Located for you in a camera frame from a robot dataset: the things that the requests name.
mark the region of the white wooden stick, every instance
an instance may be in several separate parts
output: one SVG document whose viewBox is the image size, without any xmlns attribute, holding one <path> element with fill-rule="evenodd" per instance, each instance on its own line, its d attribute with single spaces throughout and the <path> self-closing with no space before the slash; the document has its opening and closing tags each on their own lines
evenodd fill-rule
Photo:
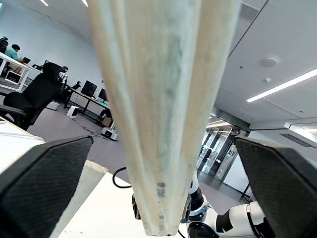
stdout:
<svg viewBox="0 0 317 238">
<path fill-rule="evenodd" d="M 111 113 L 148 235 L 177 233 L 240 3 L 88 1 Z"/>
</svg>

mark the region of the white desk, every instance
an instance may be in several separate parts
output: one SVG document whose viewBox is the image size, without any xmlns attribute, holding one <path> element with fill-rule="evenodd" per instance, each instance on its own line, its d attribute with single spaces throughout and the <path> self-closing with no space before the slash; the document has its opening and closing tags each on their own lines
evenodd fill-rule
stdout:
<svg viewBox="0 0 317 238">
<path fill-rule="evenodd" d="M 29 65 L 22 64 L 22 63 L 20 63 L 20 62 L 18 62 L 16 60 L 10 58 L 9 56 L 1 53 L 1 52 L 0 52 L 0 58 L 3 59 L 3 62 L 1 64 L 1 66 L 0 66 L 0 74 L 3 71 L 6 62 L 10 62 L 10 63 L 16 64 L 16 65 L 18 65 L 18 66 L 20 66 L 22 68 L 21 77 L 20 77 L 20 81 L 19 81 L 20 86 L 18 88 L 10 87 L 10 86 L 3 85 L 3 84 L 0 84 L 0 87 L 21 92 L 21 90 L 23 88 L 23 85 L 25 83 L 25 80 L 28 77 L 29 71 L 31 71 L 33 68 L 30 67 Z"/>
<path fill-rule="evenodd" d="M 4 134 L 31 135 L 10 122 L 0 124 L 0 174 L 29 149 L 44 143 L 42 140 L 28 136 L 7 136 Z"/>
<path fill-rule="evenodd" d="M 119 178 L 116 182 L 129 185 Z M 112 174 L 106 173 L 58 238 L 148 238 L 142 221 L 134 219 L 132 194 L 131 188 L 115 187 Z M 179 230 L 187 237 L 185 224 Z"/>
</svg>

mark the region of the fluorescent light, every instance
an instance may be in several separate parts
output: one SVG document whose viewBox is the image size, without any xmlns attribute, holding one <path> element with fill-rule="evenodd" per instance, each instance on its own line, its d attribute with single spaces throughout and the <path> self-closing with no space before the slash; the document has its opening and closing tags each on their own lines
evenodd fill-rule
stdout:
<svg viewBox="0 0 317 238">
<path fill-rule="evenodd" d="M 317 132 L 317 129 L 306 129 L 309 132 Z"/>
<path fill-rule="evenodd" d="M 272 94 L 272 93 L 276 93 L 276 92 L 278 92 L 278 91 L 280 91 L 280 90 L 282 90 L 282 89 L 285 89 L 285 88 L 288 88 L 288 87 L 290 87 L 290 86 L 293 86 L 293 85 L 295 85 L 295 84 L 297 84 L 297 83 L 303 82 L 304 80 L 307 80 L 307 79 L 309 79 L 309 78 L 312 78 L 312 77 L 314 77 L 314 76 L 316 76 L 316 75 L 317 75 L 317 68 L 314 69 L 314 70 L 312 70 L 312 71 L 310 71 L 310 72 L 308 72 L 308 73 L 305 73 L 305 74 L 303 74 L 303 75 L 301 75 L 301 76 L 298 76 L 297 78 L 294 78 L 294 79 L 292 79 L 292 80 L 290 80 L 290 81 L 288 81 L 288 82 L 286 82 L 286 83 L 283 83 L 283 84 L 281 84 L 281 85 L 279 85 L 279 86 L 277 86 L 277 87 L 275 87 L 275 88 L 272 88 L 272 89 L 270 89 L 270 90 L 267 90 L 267 91 L 265 91 L 264 93 L 261 93 L 261 94 L 259 94 L 259 95 L 256 95 L 256 96 L 254 96 L 254 97 L 248 99 L 247 102 L 250 103 L 250 102 L 253 102 L 253 101 L 257 100 L 257 99 L 266 97 L 266 96 L 268 96 L 268 95 L 270 95 L 270 94 Z"/>
<path fill-rule="evenodd" d="M 45 6 L 49 6 L 48 3 L 44 0 L 41 0 L 41 3 L 43 3 Z"/>
<path fill-rule="evenodd" d="M 209 125 L 209 124 L 213 124 L 213 123 L 217 123 L 217 122 L 220 122 L 220 121 L 223 121 L 223 120 L 216 120 L 216 121 L 213 121 L 213 122 L 207 123 L 207 125 Z"/>
<path fill-rule="evenodd" d="M 206 128 L 220 127 L 220 126 L 225 126 L 225 125 L 230 125 L 230 123 L 227 123 L 224 121 L 224 122 L 220 122 L 220 123 L 217 123 L 214 125 L 207 125 Z"/>
<path fill-rule="evenodd" d="M 88 3 L 87 3 L 86 0 L 81 0 L 81 1 L 84 3 L 84 5 L 85 5 L 86 7 L 88 7 Z"/>
</svg>

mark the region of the smoke detector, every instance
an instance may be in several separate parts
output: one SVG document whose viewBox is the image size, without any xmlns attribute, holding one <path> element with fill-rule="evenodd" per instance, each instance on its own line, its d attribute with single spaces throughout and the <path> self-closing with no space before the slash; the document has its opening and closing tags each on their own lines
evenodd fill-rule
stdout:
<svg viewBox="0 0 317 238">
<path fill-rule="evenodd" d="M 267 57 L 264 60 L 262 60 L 262 63 L 265 66 L 273 67 L 273 66 L 277 66 L 278 60 L 276 58 L 274 58 L 274 57 Z"/>
</svg>

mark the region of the cardboard box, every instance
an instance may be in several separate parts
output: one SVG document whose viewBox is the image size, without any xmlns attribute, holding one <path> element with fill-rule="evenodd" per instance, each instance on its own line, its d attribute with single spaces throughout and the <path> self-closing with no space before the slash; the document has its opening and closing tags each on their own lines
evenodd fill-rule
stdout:
<svg viewBox="0 0 317 238">
<path fill-rule="evenodd" d="M 112 122 L 112 119 L 111 119 L 111 118 L 105 117 L 104 120 L 103 120 L 103 125 L 104 125 L 105 127 L 109 127 L 110 124 L 111 124 L 111 122 Z"/>
</svg>

